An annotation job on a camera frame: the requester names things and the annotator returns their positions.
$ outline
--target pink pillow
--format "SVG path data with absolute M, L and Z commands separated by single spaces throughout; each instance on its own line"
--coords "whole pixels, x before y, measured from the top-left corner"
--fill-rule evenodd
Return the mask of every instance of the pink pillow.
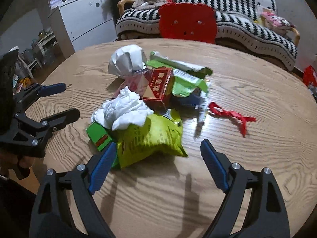
M 260 15 L 264 17 L 266 21 L 269 23 L 269 25 L 271 25 L 273 28 L 279 28 L 279 29 L 285 29 L 285 30 L 296 28 L 296 26 L 293 25 L 288 20 L 285 20 L 283 17 L 277 16 L 273 13 L 262 12 L 260 13 Z

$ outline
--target human hand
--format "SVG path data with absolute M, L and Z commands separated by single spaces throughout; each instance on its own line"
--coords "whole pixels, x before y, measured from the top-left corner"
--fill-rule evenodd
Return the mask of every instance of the human hand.
M 9 176 L 9 170 L 19 162 L 22 168 L 30 168 L 34 162 L 34 157 L 24 156 L 18 160 L 18 155 L 0 149 L 0 175 Z

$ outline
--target red and gold box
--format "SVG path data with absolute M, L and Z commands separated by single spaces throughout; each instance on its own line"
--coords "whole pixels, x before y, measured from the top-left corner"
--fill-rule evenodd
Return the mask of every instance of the red and gold box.
M 174 74 L 172 68 L 153 69 L 142 100 L 152 110 L 166 110 L 170 106 Z

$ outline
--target white drawer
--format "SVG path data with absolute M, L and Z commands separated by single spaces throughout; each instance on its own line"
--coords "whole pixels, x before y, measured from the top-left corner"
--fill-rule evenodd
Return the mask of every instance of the white drawer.
M 111 20 L 111 0 L 75 0 L 60 7 L 71 41 Z
M 117 38 L 115 24 L 113 20 L 109 20 L 74 40 L 73 46 L 77 52 L 85 47 L 115 41 Z

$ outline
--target beige blanket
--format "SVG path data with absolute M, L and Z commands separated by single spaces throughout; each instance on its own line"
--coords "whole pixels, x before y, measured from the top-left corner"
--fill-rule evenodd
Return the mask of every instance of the beige blanket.
M 167 3 L 167 0 L 135 0 L 135 2 L 132 5 L 132 9 L 138 11 L 157 9 L 165 3 Z

